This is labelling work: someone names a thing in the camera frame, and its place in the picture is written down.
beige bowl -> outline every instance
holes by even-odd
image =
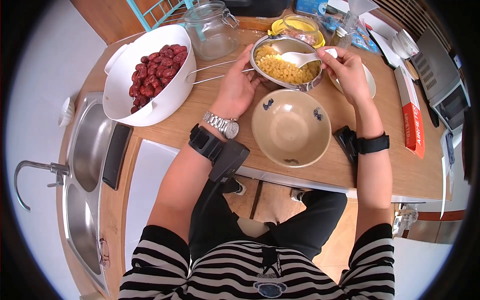
[[[365,67],[364,64],[362,64],[363,70],[365,71],[365,77],[367,77],[367,84],[368,84],[368,89],[370,91],[370,97],[374,97],[375,93],[377,92],[377,86],[375,85],[375,80],[373,79],[372,73]],[[342,87],[340,86],[340,82],[338,79],[333,80],[332,77],[330,77],[330,80],[333,82],[333,85],[343,93]]]
[[[288,168],[306,167],[326,152],[332,125],[310,95],[291,89],[267,94],[253,111],[252,132],[260,150]]]

metal watch band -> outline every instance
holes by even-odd
[[[219,116],[214,115],[213,113],[207,111],[202,118],[205,122],[213,127],[217,128],[218,131],[221,133],[225,132],[225,128],[227,127],[228,120],[224,120]]]

left hand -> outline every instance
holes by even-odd
[[[242,72],[245,66],[250,68],[252,48],[253,44],[248,45],[222,78],[218,97],[210,108],[211,113],[223,119],[238,119],[252,103],[261,78],[256,75],[255,70]]]

wristwatch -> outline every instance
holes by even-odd
[[[226,139],[233,139],[239,133],[239,124],[237,123],[237,119],[225,120],[207,111],[202,120],[217,128]]]

microwave oven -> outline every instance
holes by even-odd
[[[470,99],[458,69],[429,27],[418,39],[417,46],[420,51],[411,62],[419,74],[427,100],[445,126],[454,134],[460,133]]]

